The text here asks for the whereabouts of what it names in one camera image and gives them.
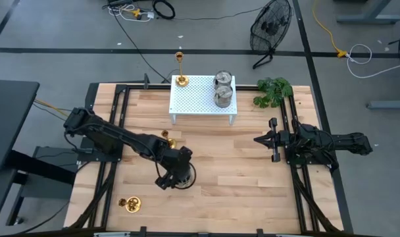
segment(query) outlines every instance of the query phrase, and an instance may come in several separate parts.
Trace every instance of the fan stand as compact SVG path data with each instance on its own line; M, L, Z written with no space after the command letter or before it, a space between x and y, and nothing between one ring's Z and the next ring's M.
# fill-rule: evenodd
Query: fan stand
M274 54L274 49L269 50L269 51L267 52L267 54L266 54L263 58L261 58L259 61L257 61L257 63L255 63L255 64L253 65L253 69L258 68L258 67L261 66L261 65L265 65L266 63L270 63L270 62L273 60L273 54ZM261 63L265 58L267 58L267 56L269 56L269 60L267 60L267 61Z

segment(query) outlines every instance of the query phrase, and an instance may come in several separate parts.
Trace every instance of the white pegboard shelf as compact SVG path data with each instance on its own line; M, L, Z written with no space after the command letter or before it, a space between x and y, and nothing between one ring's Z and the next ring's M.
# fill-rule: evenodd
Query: white pegboard shelf
M232 76L231 87L234 90L231 104L220 108L214 103L214 76L187 76L189 83L185 87L176 85L177 76L172 76L169 114L172 123L176 115L229 115L230 124L235 120L237 110L237 93L235 76Z

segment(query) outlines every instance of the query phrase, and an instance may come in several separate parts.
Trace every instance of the fan guard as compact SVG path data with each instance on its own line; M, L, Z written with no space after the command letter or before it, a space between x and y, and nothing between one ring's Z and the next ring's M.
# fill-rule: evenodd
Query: fan guard
M267 3L250 28L250 47L258 55L264 55L253 69L269 63L275 48L283 40L291 24L292 8L288 0L271 0Z

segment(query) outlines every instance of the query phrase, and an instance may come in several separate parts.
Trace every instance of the black desk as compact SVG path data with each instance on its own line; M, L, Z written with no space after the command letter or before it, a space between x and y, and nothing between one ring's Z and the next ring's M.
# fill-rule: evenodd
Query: black desk
M73 184L75 173L12 150L39 88L37 82L0 80L0 210L13 182L25 184L25 171Z

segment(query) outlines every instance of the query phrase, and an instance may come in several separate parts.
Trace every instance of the wooden table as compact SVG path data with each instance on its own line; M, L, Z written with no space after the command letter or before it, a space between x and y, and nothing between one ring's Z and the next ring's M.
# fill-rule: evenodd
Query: wooden table
M105 120L109 119L115 86L100 84L97 90L93 110ZM299 120L318 125L310 87L294 86L293 90ZM168 90L130 91L125 129L157 136L168 130L169 137L177 140L177 148L184 145L193 151L191 162L197 169L197 181L188 190L164 191L154 183L154 163L125 146L116 170L107 230L139 231L146 226L149 232L256 233L262 228L264 233L300 233L291 172L283 151L282 161L272 163L272 151L253 141L269 131L272 117L278 119L278 129L283 129L280 108L253 105L253 98L259 94L237 91L238 116L233 126L225 116L189 115L179 116L172 125ZM287 111L290 121L288 102ZM92 199L98 169L99 163L91 163L77 174L64 226L72 224ZM328 168L309 165L309 172L314 199L342 229ZM131 196L141 199L137 213L118 206L120 198ZM303 203L311 230L308 205ZM97 226L103 202L99 206Z

